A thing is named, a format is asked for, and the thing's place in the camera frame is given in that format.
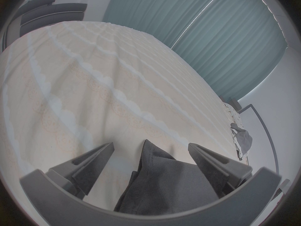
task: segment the curtain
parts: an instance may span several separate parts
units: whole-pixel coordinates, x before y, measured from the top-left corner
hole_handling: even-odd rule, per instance
[[[111,0],[103,21],[153,35],[226,100],[255,88],[287,47],[262,0]]]

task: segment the bed sheet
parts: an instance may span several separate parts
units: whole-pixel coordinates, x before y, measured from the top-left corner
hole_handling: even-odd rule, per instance
[[[0,172],[40,224],[19,178],[107,142],[115,152],[84,201],[109,210],[137,170],[145,139],[188,163],[190,142],[238,160],[223,102],[149,34],[63,22],[19,38],[0,63]]]

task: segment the bed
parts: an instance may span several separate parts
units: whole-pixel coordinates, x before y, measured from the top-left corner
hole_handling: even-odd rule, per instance
[[[233,118],[174,51],[144,32],[101,22],[62,22],[30,32],[0,55],[0,172],[40,225],[19,178],[98,145],[115,152],[84,201],[113,210],[137,169],[145,139],[194,163],[197,143],[238,160]]]

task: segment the gray cloth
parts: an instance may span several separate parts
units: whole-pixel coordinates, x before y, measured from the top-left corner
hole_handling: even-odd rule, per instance
[[[236,123],[231,123],[231,129],[237,131],[235,137],[239,143],[242,154],[245,155],[251,148],[253,138],[246,130],[239,128]]]
[[[201,207],[218,200],[197,165],[175,160],[145,140],[138,171],[114,211],[136,215],[162,215]]]

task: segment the dark gray fabric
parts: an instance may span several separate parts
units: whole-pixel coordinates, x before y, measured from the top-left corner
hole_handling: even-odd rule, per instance
[[[218,196],[197,165],[175,160],[145,140],[137,172],[114,211],[136,215],[162,215],[194,209]]]
[[[231,123],[231,129],[237,131],[236,139],[241,148],[241,152],[245,155],[251,148],[253,138],[249,135],[248,131],[241,129],[236,123]]]

